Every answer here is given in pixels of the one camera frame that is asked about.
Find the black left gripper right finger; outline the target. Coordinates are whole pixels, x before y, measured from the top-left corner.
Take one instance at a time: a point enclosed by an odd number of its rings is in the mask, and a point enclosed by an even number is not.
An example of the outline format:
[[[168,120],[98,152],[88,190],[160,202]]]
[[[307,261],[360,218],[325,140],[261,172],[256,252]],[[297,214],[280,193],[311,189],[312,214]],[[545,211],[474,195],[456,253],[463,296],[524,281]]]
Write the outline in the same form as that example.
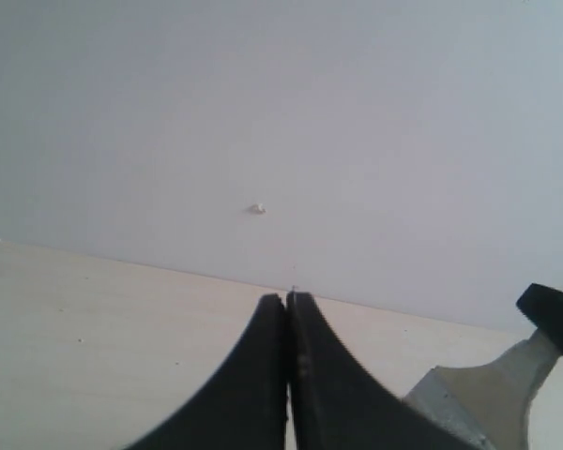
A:
[[[348,351],[308,292],[286,296],[287,380],[299,449],[470,449],[396,398]]]

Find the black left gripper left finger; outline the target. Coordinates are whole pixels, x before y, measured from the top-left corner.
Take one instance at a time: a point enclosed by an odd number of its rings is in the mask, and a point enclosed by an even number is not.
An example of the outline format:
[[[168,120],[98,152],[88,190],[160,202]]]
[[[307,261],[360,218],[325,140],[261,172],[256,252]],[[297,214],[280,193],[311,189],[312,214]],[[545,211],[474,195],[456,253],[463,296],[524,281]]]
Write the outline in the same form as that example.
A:
[[[286,316],[263,296],[221,366],[132,449],[283,449],[287,424]]]

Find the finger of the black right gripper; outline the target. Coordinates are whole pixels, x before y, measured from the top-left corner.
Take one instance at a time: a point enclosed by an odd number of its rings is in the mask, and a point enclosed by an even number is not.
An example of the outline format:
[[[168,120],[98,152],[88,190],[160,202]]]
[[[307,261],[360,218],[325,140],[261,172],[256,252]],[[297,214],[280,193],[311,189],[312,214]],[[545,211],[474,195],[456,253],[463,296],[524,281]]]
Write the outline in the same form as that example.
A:
[[[563,355],[563,292],[532,283],[517,300],[516,307]]]

